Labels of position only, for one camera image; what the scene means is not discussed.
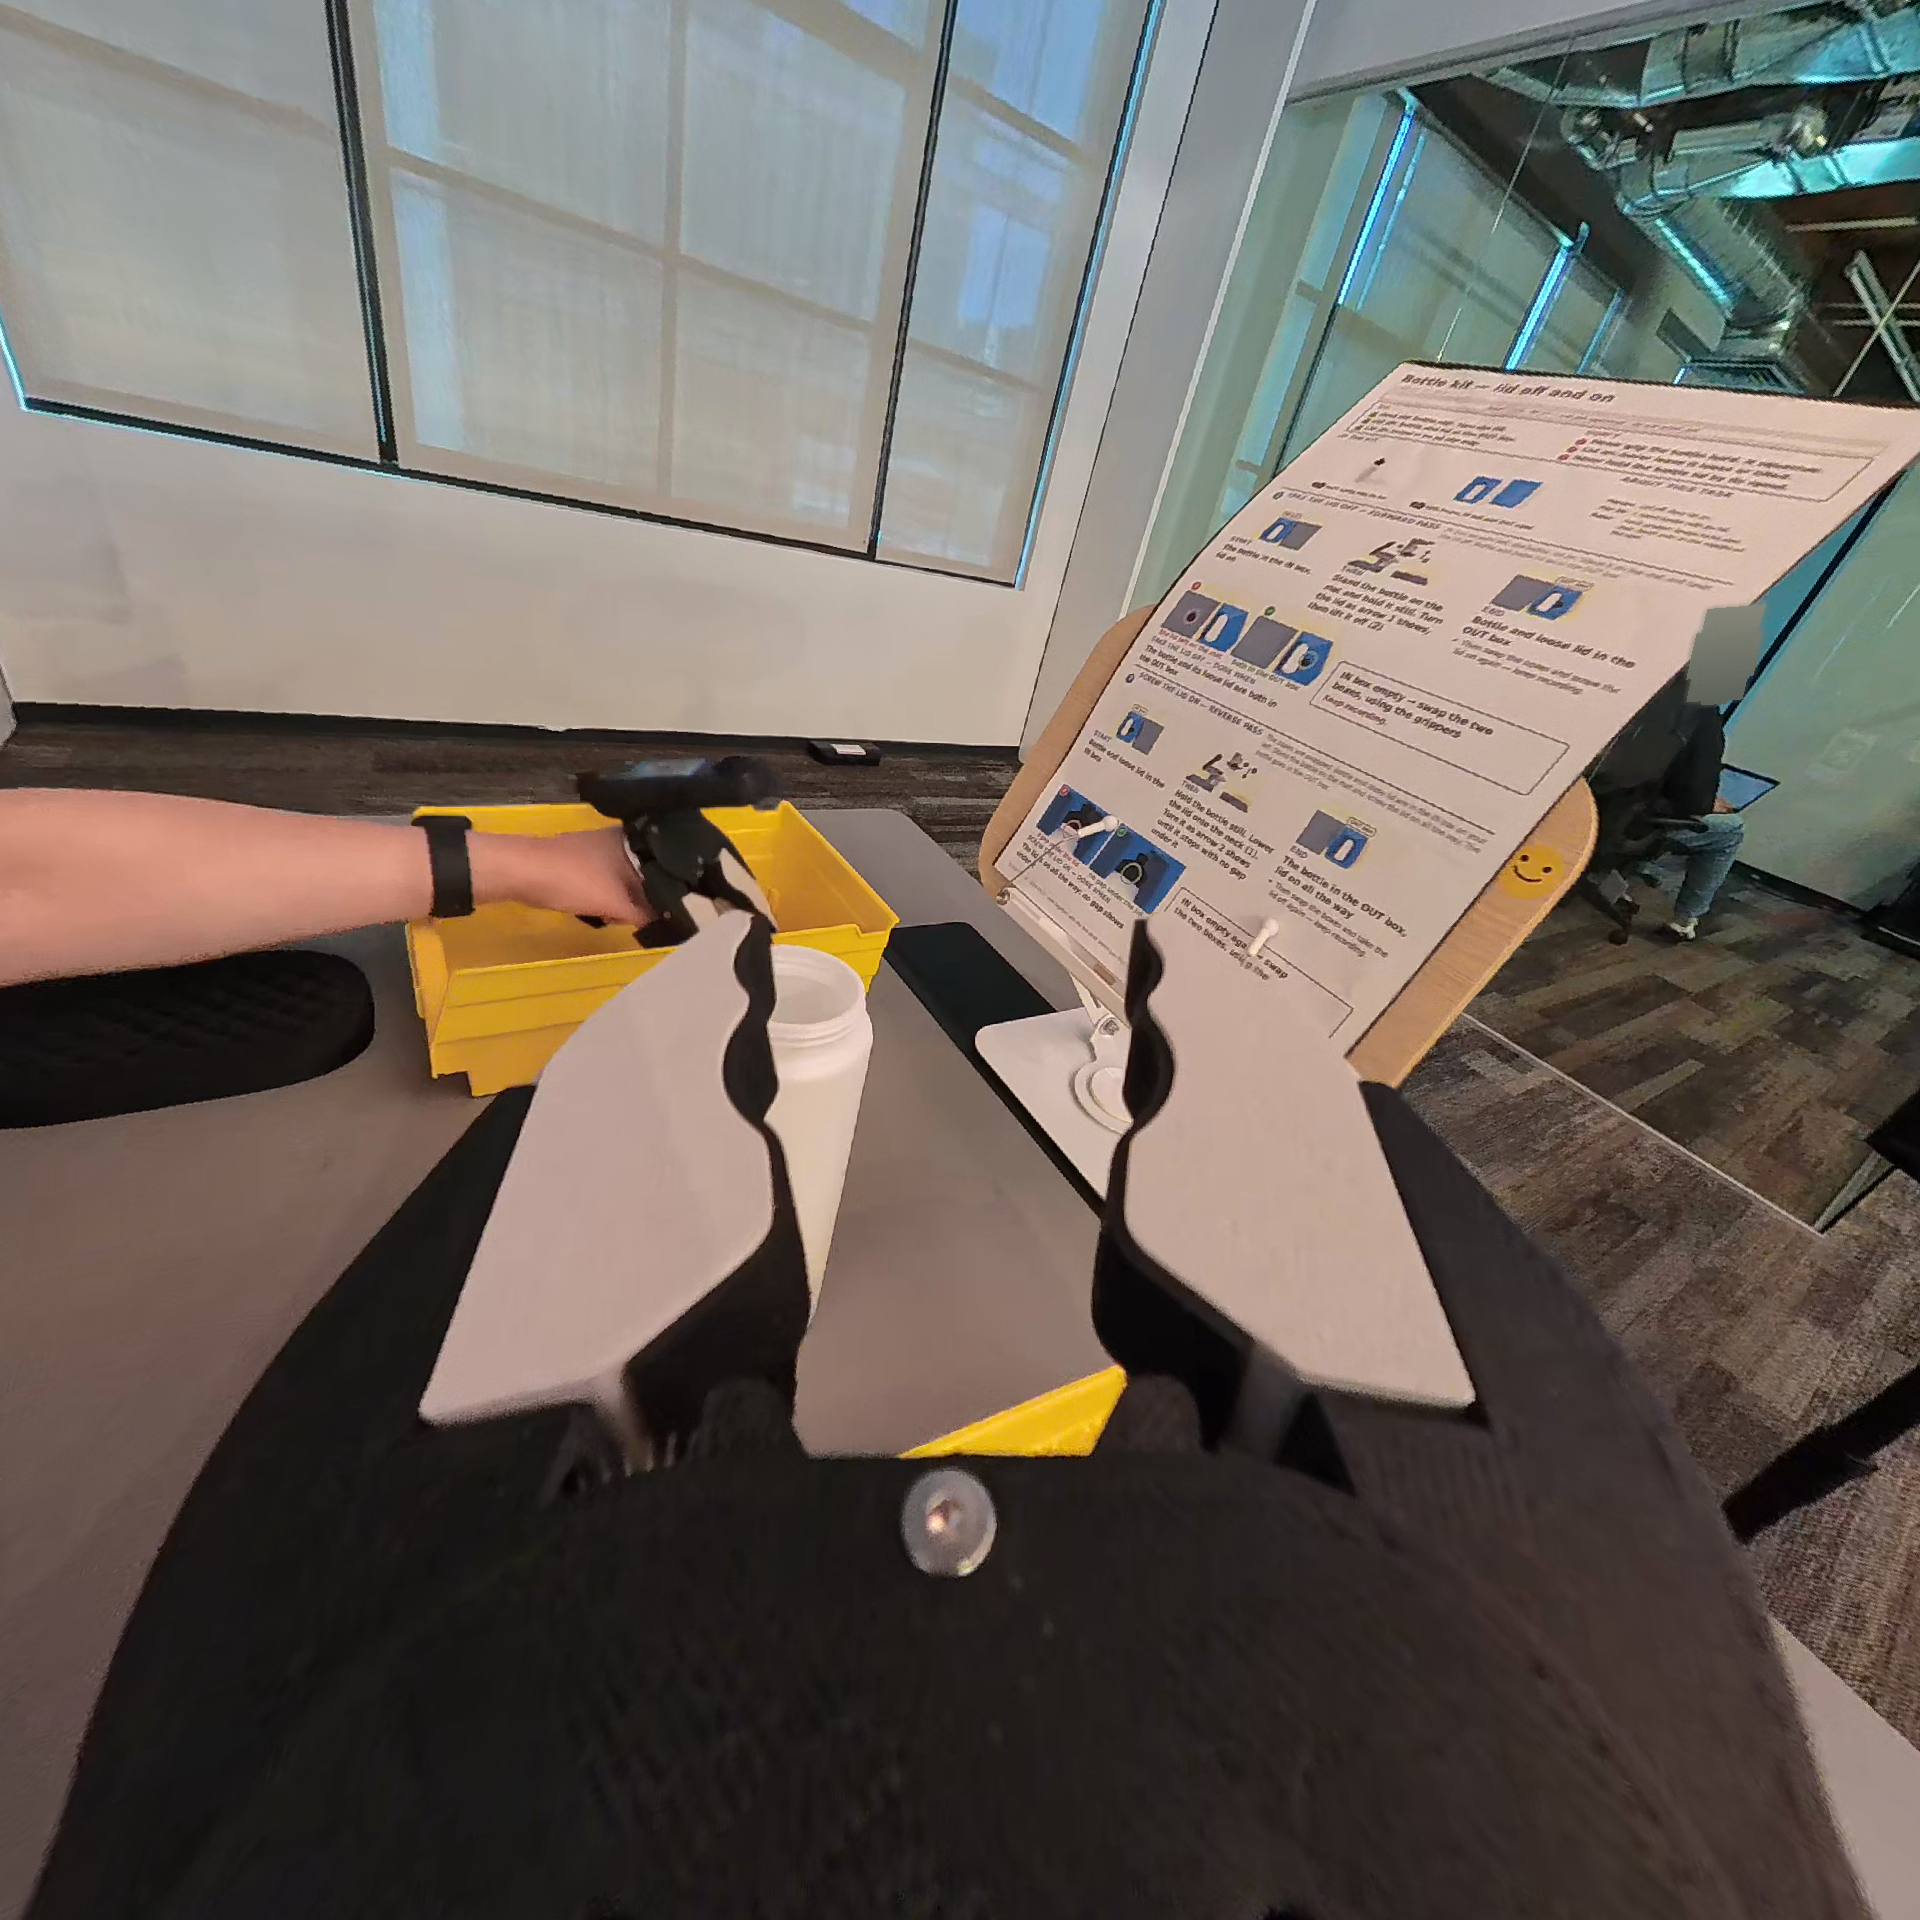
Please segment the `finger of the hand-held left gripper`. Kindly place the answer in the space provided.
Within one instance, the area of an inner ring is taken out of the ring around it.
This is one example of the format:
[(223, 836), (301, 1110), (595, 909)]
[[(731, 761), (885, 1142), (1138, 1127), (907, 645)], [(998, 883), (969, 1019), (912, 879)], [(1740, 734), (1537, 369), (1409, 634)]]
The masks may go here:
[(776, 910), (729, 839), (699, 839), (688, 854), (688, 937), (719, 917), (750, 916), (776, 932)]

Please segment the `large window with blinds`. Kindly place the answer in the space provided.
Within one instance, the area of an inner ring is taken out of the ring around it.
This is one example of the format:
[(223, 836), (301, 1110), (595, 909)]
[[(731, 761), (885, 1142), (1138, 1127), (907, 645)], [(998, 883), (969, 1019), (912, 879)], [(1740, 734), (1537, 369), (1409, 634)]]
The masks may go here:
[(1014, 586), (1159, 9), (2, 2), (2, 383)]

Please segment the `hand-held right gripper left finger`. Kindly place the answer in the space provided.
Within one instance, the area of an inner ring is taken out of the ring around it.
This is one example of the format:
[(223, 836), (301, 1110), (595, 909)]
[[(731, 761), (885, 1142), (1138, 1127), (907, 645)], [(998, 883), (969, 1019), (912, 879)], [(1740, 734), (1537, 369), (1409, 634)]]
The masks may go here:
[(791, 1412), (810, 1318), (766, 1022), (770, 923), (724, 916), (605, 1002), (532, 1089), (420, 1390), (434, 1427), (592, 1408), (691, 1427)]

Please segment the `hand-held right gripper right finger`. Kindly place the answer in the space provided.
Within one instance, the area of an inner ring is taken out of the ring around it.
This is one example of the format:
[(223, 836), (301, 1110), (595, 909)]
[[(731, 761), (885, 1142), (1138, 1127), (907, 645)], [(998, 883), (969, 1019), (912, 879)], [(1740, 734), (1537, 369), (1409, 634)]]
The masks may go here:
[(1089, 1327), (1203, 1419), (1327, 1390), (1463, 1413), (1474, 1390), (1327, 1019), (1178, 917), (1136, 921)]

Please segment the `white plastic bottle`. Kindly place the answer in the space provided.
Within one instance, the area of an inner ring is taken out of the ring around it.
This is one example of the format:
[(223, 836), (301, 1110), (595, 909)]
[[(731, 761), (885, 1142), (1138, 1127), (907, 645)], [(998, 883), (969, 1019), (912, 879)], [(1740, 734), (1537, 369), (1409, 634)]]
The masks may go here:
[(772, 945), (766, 1019), (776, 1096), (766, 1113), (798, 1222), (806, 1307), (816, 1310), (872, 1057), (861, 975), (833, 955)]

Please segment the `metal ventilation duct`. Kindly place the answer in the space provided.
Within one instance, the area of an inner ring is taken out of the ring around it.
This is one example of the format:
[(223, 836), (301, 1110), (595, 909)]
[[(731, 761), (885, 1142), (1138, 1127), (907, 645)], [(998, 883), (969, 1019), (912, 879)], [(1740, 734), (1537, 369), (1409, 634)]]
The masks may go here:
[(1704, 292), (1720, 318), (1714, 360), (1728, 383), (1808, 394), (1813, 262), (1777, 217), (1740, 198), (1738, 183), (1820, 157), (1824, 118), (1788, 108), (1692, 122), (1571, 105), (1558, 132), (1620, 212)]

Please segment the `person's left forearm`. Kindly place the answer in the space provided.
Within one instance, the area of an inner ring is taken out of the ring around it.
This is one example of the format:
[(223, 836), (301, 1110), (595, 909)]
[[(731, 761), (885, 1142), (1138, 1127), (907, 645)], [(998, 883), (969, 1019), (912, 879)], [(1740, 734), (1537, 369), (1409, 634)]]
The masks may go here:
[(127, 790), (2, 790), (2, 985), (414, 921), (416, 831)]

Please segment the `black mesh wrist pad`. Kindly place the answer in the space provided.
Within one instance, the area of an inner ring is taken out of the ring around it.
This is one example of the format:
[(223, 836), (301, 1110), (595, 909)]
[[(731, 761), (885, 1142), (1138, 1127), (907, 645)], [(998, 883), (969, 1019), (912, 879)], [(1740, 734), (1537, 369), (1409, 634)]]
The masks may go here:
[(371, 1039), (368, 975), (317, 951), (2, 985), (2, 1129), (298, 1089)]

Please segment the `yellow plastic bin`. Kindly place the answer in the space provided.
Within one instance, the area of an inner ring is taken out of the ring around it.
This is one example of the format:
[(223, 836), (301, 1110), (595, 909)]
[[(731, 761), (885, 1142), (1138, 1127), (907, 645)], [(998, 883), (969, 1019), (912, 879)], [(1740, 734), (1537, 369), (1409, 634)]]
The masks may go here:
[[(793, 808), (711, 808), (772, 909), (772, 947), (839, 956), (875, 984), (893, 909)], [(473, 1096), (524, 1089), (609, 996), (654, 969), (657, 947), (623, 928), (557, 910), (485, 904), (405, 928), (411, 991), (434, 1078), (463, 1074)]]
[(912, 1447), (900, 1460), (1088, 1458), (1107, 1430), (1122, 1390), (1127, 1371), (1111, 1364)]

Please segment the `person's left hand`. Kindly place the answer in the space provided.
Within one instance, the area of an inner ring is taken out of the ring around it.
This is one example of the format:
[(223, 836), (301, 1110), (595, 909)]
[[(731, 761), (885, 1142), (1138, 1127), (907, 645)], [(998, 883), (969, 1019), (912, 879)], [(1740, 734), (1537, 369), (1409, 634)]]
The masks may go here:
[(466, 833), (473, 904), (522, 904), (575, 921), (645, 928), (645, 900), (621, 831), (557, 836)]

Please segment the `printed instruction sheet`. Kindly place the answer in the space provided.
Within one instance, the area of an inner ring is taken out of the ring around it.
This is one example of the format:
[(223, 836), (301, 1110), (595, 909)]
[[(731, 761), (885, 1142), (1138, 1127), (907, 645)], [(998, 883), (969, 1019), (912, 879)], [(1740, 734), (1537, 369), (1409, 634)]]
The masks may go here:
[(1358, 1046), (1740, 612), (1916, 463), (1916, 407), (1407, 363), (1144, 613), (982, 879), (1116, 1002), (1138, 917)]

